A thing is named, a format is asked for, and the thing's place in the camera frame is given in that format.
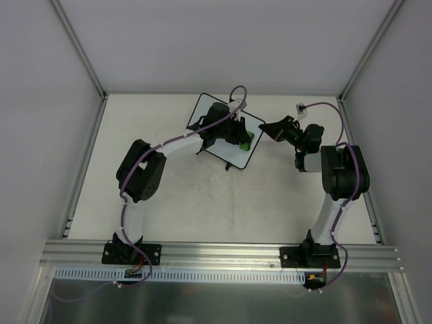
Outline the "green bone-shaped eraser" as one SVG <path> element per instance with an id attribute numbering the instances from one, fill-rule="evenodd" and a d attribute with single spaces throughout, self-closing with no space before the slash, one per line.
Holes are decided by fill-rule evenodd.
<path id="1" fill-rule="evenodd" d="M 252 146 L 252 141 L 254 140 L 254 133 L 253 132 L 247 132 L 248 138 L 245 138 L 244 141 L 242 141 L 239 144 L 239 147 L 243 151 L 249 151 Z"/>

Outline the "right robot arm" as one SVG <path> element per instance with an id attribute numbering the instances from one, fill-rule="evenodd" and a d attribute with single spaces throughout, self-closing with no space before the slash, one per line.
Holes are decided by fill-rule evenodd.
<path id="1" fill-rule="evenodd" d="M 274 141 L 289 142 L 296 149 L 298 171 L 321 174 L 325 200 L 314 226 L 296 249 L 308 266 L 317 267 L 336 248 L 336 236 L 348 209 L 369 189 L 369 172 L 360 147 L 347 142 L 323 146 L 324 127 L 310 124 L 302 130 L 290 116 L 259 128 Z"/>

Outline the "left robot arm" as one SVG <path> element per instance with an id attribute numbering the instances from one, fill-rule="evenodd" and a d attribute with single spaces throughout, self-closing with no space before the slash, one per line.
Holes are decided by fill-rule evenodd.
<path id="1" fill-rule="evenodd" d="M 156 193 L 169 159 L 199 154 L 213 146 L 217 140 L 224 140 L 249 151 L 254 134 L 246 129 L 246 120 L 240 116 L 244 108 L 245 100 L 232 99 L 229 104 L 215 102 L 206 115 L 186 128 L 184 134 L 155 146 L 143 140 L 136 140 L 132 144 L 116 173 L 124 206 L 120 226 L 112 239 L 118 245 L 117 255 L 125 263 L 134 263 L 141 255 L 138 243 L 142 240 L 142 234 L 133 232 L 139 226 L 134 224 L 131 217 L 126 216 L 129 203 L 146 201 Z"/>

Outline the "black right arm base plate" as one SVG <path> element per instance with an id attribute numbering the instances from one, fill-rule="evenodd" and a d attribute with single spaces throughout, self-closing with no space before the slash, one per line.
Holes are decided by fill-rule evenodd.
<path id="1" fill-rule="evenodd" d="M 303 269 L 339 269 L 340 256 L 335 244 L 305 248 L 301 246 L 282 246 L 279 249 L 279 259 L 282 268 Z"/>

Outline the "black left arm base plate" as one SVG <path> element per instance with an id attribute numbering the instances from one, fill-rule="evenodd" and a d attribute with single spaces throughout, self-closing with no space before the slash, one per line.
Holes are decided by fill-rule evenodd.
<path id="1" fill-rule="evenodd" d="M 136 247 L 145 253 L 152 266 L 160 265 L 162 245 L 141 243 Z M 108 242 L 104 245 L 101 263 L 105 265 L 137 265 L 141 259 L 143 259 L 144 265 L 149 264 L 142 254 L 130 245 L 123 242 L 117 244 Z"/>

